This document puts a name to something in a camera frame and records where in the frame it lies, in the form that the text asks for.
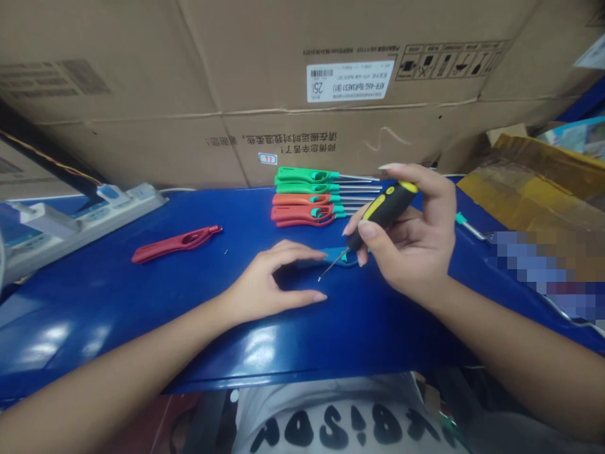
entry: electrical outlet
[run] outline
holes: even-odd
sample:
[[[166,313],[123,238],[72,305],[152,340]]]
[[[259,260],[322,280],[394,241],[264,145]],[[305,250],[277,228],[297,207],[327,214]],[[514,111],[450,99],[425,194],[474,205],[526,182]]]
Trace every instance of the electrical outlet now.
[[[127,191],[132,202],[119,207],[100,206],[86,211],[76,219],[81,230],[65,239],[41,233],[13,245],[7,251],[4,282],[14,282],[43,266],[86,246],[108,233],[133,222],[135,219],[161,207],[168,201],[153,186],[144,183]]]

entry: blue table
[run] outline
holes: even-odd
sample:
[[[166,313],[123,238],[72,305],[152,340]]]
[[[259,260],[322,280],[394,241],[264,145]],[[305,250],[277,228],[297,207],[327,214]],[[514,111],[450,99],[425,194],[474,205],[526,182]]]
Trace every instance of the blue table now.
[[[0,402],[27,396],[124,342],[224,291],[261,250],[283,238],[314,248],[343,244],[344,220],[278,229],[272,188],[170,193],[161,209],[38,271],[0,306]],[[418,198],[414,205],[420,207]],[[481,231],[502,230],[458,192]],[[224,232],[198,249],[143,265],[135,249],[198,228]],[[562,319],[528,287],[487,264],[489,248],[456,229],[450,274],[488,298],[587,346],[605,339]],[[476,359],[431,314],[390,289],[371,259],[363,269],[286,275],[288,289],[328,301],[247,323],[224,334],[167,388],[180,393],[269,383],[429,370]]]

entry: red handle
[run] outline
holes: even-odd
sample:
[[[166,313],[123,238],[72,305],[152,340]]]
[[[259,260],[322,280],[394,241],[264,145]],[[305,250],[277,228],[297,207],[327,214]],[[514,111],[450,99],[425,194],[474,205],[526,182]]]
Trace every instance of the red handle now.
[[[273,205],[327,205],[330,203],[329,194],[275,194]]]
[[[220,231],[222,231],[222,227],[218,225],[204,227],[203,229],[193,230],[189,233],[173,236],[167,240],[140,247],[134,252],[131,261],[132,263],[141,264],[167,253],[197,248],[208,241],[212,235]]]
[[[314,221],[306,221],[303,219],[292,219],[290,221],[280,221],[275,223],[275,225],[279,228],[283,227],[292,227],[297,225],[310,225],[312,227],[325,227],[326,225],[332,224],[336,219],[336,216],[330,216],[327,220],[326,218],[315,219]]]
[[[293,205],[293,206],[274,206],[271,209],[271,220],[275,222],[303,220],[309,222],[317,222],[332,215],[334,207],[332,205]],[[313,211],[318,212],[321,216],[313,217]]]

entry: yellow and black screwdriver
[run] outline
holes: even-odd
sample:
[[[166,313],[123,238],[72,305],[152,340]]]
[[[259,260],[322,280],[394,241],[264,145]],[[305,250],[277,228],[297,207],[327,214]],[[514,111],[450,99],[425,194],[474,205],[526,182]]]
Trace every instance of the yellow and black screwdriver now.
[[[417,193],[418,188],[414,184],[403,181],[395,182],[376,197],[374,202],[367,208],[362,219],[375,222],[386,230],[392,226],[397,218],[403,214],[408,206],[410,206]],[[321,273],[321,276],[317,281],[319,282],[343,255],[349,251],[358,251],[363,243],[364,241],[361,238],[361,235],[359,235],[359,229],[356,228],[355,232],[347,238],[347,248],[336,260],[334,260],[334,262],[332,262],[332,265],[330,265],[326,271]]]

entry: black printed lettering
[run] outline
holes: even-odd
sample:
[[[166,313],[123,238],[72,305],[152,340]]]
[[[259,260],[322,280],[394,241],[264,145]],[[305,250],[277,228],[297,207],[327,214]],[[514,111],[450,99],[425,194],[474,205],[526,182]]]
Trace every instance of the black printed lettering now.
[[[275,418],[267,419],[265,427],[258,432],[258,435],[252,442],[250,452],[255,453],[258,451],[260,445],[263,444],[263,440],[267,440],[269,446],[275,446],[279,441],[279,427]]]
[[[294,446],[309,446],[313,442],[313,429],[306,411],[297,411],[285,427],[285,439]]]
[[[366,428],[366,420],[364,420],[364,417],[361,416],[361,413],[354,405],[351,406],[351,426],[355,430],[364,430]]]
[[[421,415],[414,409],[410,409],[405,415],[412,422],[410,424],[410,427],[408,428],[408,435],[412,439],[416,441],[420,440],[424,435],[424,431],[427,430],[430,433],[431,437],[441,442],[441,437],[439,436],[439,433],[437,433],[435,428],[431,425],[430,422],[426,420],[426,418],[424,418],[423,415]]]
[[[323,420],[332,432],[328,435],[326,426],[322,426],[320,429],[320,441],[321,444],[326,448],[341,450],[347,447],[349,444],[349,436],[347,433],[334,421],[340,421],[340,413],[334,407],[330,405],[326,408],[326,412],[323,414]]]
[[[374,418],[374,437],[381,445],[392,445],[403,437],[403,431],[397,418],[391,411],[381,404],[372,407],[372,418]]]

